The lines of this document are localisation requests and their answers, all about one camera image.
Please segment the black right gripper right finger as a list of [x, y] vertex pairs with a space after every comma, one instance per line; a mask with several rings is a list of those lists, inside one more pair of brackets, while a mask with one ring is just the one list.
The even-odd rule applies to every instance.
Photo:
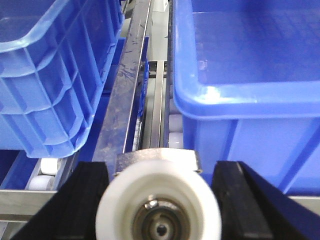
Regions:
[[218, 161], [211, 189], [223, 240], [318, 240], [320, 217], [242, 161]]

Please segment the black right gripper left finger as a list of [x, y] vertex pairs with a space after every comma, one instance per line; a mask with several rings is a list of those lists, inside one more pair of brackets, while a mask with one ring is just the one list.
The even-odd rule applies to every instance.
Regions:
[[105, 163], [79, 162], [59, 191], [12, 239], [95, 240], [97, 210], [108, 185]]

